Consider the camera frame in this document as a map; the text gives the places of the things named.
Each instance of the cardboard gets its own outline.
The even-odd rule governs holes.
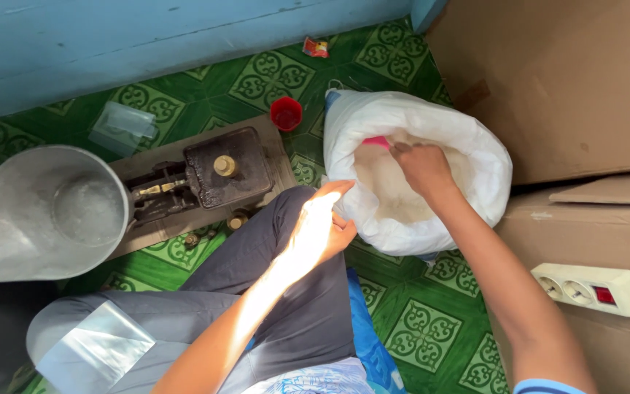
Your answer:
[[[553,202],[551,196],[589,203]],[[544,262],[630,269],[630,176],[513,197],[495,231],[530,270]],[[600,394],[630,393],[630,318],[558,305],[584,348]],[[507,336],[494,316],[491,326],[512,386]]]
[[[630,204],[630,175],[615,176],[553,193],[551,201]]]
[[[427,41],[514,184],[630,171],[630,0],[450,1]]]
[[[207,226],[216,221],[227,219],[230,213],[237,208],[247,208],[251,210],[262,207],[267,205],[282,191],[296,186],[297,183],[293,175],[293,170],[291,169],[291,162],[286,155],[279,130],[274,123],[269,120],[268,115],[257,116],[256,118],[234,123],[224,128],[205,131],[193,137],[181,139],[180,141],[163,145],[162,147],[140,152],[132,157],[114,161],[109,165],[113,171],[118,174],[120,180],[126,181],[151,172],[152,167],[162,161],[182,161],[184,147],[247,126],[252,126],[257,130],[262,146],[265,149],[267,165],[275,181],[274,188],[270,192],[241,204],[233,204],[213,210],[197,208],[195,210],[171,215],[164,219],[145,224],[139,228],[134,228],[123,237],[119,246],[108,259],[114,259],[118,256],[134,252],[135,250],[140,250],[144,247],[168,240],[171,237],[176,237],[197,228]]]

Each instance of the blue shirt sleeve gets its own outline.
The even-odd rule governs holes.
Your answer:
[[[514,394],[584,394],[567,384],[548,379],[527,379],[514,387]]]

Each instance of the pink scoop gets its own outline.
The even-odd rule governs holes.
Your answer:
[[[382,147],[386,150],[390,149],[390,144],[388,143],[388,140],[382,135],[379,135],[378,137],[364,139],[361,144],[378,145],[379,147]]]

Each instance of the blue painted wood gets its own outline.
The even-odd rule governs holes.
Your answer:
[[[0,115],[400,18],[412,0],[0,0]]]
[[[410,19],[415,33],[422,34],[427,31],[446,3],[447,0],[413,0]]]

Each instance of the power strip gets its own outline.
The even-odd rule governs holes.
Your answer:
[[[630,318],[630,271],[543,263],[531,270],[553,300]]]

